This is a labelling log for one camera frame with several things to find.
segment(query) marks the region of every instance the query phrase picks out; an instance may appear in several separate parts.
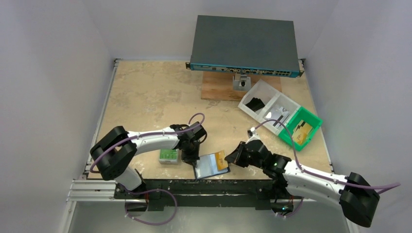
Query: wooden table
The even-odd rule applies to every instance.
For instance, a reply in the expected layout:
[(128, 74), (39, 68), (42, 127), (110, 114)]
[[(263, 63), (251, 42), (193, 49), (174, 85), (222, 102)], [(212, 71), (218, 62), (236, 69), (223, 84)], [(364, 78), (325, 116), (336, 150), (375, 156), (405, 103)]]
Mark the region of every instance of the wooden table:
[[(224, 150), (228, 155), (240, 141), (248, 139), (246, 131), (258, 123), (238, 108), (237, 101), (200, 99), (201, 85), (202, 72), (186, 70), (184, 62), (120, 61), (98, 140), (115, 126), (135, 132), (151, 131), (187, 124), (193, 114), (202, 112), (208, 137), (200, 154)], [(285, 95), (316, 113), (305, 75), (295, 79), (282, 77), (281, 85)], [(271, 152), (293, 158), (291, 147), (280, 138), (264, 127), (258, 133)], [(298, 157), (304, 165), (330, 172), (321, 130), (298, 152)], [(178, 165), (162, 165), (158, 158), (159, 151), (151, 151), (135, 156), (131, 165), (146, 179), (194, 179), (192, 166), (181, 161)], [(231, 172), (210, 179), (268, 179), (253, 166), (230, 165), (230, 169)], [(101, 176), (90, 173), (88, 178)]]

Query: metal frame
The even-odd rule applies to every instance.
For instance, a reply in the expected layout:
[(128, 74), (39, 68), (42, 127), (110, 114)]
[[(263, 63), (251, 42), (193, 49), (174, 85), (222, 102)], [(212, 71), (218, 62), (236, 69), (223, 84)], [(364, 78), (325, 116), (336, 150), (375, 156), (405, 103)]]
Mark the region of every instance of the metal frame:
[[(103, 120), (103, 117), (104, 117), (104, 113), (106, 111), (107, 102), (108, 102), (109, 97), (110, 97), (110, 92), (111, 92), (111, 89), (112, 89), (112, 86), (113, 86), (114, 78), (116, 76), (116, 72), (117, 72), (120, 60), (122, 60), (122, 59), (115, 59), (114, 60), (114, 66), (113, 66), (112, 76), (110, 78), (110, 84), (109, 84), (109, 87), (108, 87), (107, 92), (106, 92), (106, 96), (105, 96), (104, 103), (103, 103), (103, 109), (102, 109), (100, 117), (97, 121), (96, 131), (93, 135), (93, 139), (92, 139), (90, 147), (93, 147), (94, 144), (97, 141), (97, 137), (98, 137), (99, 132), (100, 132), (100, 128), (101, 128), (101, 125), (102, 125), (102, 120)], [(301, 60), (299, 60), (299, 65), (301, 65), (301, 69), (303, 69)], [(323, 132), (321, 133), (321, 135), (322, 135), (322, 140), (324, 141), (325, 148), (326, 148), (326, 142), (325, 142)], [(333, 170), (332, 162), (330, 160), (330, 156), (329, 156), (329, 153), (328, 153), (327, 149), (326, 149), (326, 153), (327, 153), (327, 158), (329, 160), (329, 164), (330, 164), (330, 167), (331, 167), (331, 171), (333, 173), (334, 170)], [(84, 174), (89, 173), (91, 164), (92, 164), (92, 158), (89, 154)], [(84, 202), (100, 202), (100, 201), (125, 202), (126, 200), (114, 199), (113, 198), (114, 193), (115, 193), (115, 188), (116, 188), (115, 181), (73, 180), (73, 182), (70, 186), (70, 191), (68, 193), (68, 197), (66, 199), (66, 206), (65, 206), (65, 210), (64, 210), (64, 213), (63, 213), (63, 217), (62, 217), (58, 232), (59, 233), (68, 233), (69, 232), (70, 225), (71, 225), (71, 222), (73, 220), (73, 216), (74, 216), (74, 214), (77, 210), (76, 206), (77, 206), (78, 201), (84, 201)], [(143, 200), (143, 199), (127, 200), (127, 201), (128, 202), (135, 202), (135, 203), (146, 203), (146, 201)], [(356, 225), (355, 223), (353, 223), (349, 220), (346, 220), (346, 221), (347, 221), (347, 224), (348, 224), (349, 231), (351, 233), (359, 233), (358, 225)]]

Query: yellow card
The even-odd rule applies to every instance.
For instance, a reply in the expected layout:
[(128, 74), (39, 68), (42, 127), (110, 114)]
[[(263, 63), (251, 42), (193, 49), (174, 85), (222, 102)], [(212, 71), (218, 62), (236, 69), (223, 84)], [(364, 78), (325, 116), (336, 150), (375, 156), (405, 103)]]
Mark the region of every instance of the yellow card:
[(227, 161), (224, 159), (224, 150), (215, 153), (216, 164), (218, 166), (218, 171), (225, 169), (229, 166)]

